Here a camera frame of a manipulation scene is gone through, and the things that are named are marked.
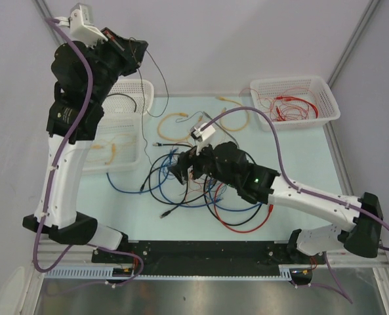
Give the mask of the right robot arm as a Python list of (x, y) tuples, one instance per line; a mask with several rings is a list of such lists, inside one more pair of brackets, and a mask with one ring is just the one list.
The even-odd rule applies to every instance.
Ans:
[(179, 154), (169, 171), (181, 184), (207, 175), (234, 188), (241, 199), (251, 204), (281, 205), (329, 222), (321, 228), (292, 232), (287, 256), (294, 263), (338, 249), (369, 259), (378, 255), (382, 211), (374, 194), (365, 193), (358, 198), (318, 191), (250, 162), (247, 153), (234, 142), (193, 147)]

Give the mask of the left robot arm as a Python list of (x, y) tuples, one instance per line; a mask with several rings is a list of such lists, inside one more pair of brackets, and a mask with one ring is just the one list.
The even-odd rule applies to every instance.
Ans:
[(87, 154), (104, 115), (102, 107), (119, 77), (136, 73), (148, 43), (125, 39), (108, 28), (93, 44), (68, 40), (54, 53), (54, 103), (49, 109), (49, 160), (35, 213), (22, 226), (63, 245), (94, 245), (120, 263), (129, 254), (124, 233), (76, 209)]

